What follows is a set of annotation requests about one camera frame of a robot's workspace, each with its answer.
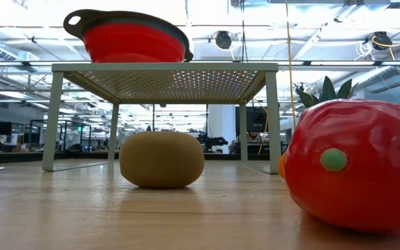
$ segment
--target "red tomato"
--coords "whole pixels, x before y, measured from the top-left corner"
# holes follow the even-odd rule
[[[294,201],[329,224],[400,234],[400,105],[334,100],[307,109],[285,177]]]

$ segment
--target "green dot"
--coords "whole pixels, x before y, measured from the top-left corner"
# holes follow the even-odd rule
[[[337,172],[347,166],[347,155],[339,149],[327,149],[320,156],[320,164],[332,172]]]

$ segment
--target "perforated metal shelf top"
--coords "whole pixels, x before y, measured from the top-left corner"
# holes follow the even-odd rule
[[[113,103],[239,104],[265,85],[276,63],[56,64],[53,72]]]

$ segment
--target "red collapsible colander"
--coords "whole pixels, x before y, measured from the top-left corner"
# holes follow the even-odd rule
[[[74,17],[79,21],[70,24]],[[184,32],[151,15],[77,10],[68,14],[63,26],[84,41],[94,63],[179,63],[193,57]]]

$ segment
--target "tan ball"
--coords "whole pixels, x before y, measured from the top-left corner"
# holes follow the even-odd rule
[[[191,135],[141,132],[119,152],[122,176],[143,188],[183,188],[196,181],[205,166],[203,149]]]

